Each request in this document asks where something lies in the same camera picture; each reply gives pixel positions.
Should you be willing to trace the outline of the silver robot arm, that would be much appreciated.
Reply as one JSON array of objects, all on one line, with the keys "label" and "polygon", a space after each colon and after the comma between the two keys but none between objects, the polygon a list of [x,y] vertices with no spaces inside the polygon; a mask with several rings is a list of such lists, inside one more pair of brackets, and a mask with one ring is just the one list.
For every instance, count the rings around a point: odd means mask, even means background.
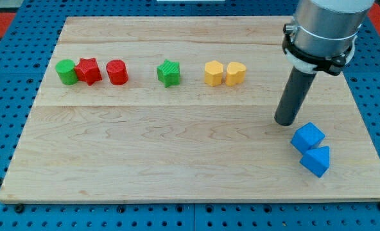
[{"label": "silver robot arm", "polygon": [[282,49],[305,74],[339,75],[355,53],[355,40],[374,0],[300,0],[283,27]]}]

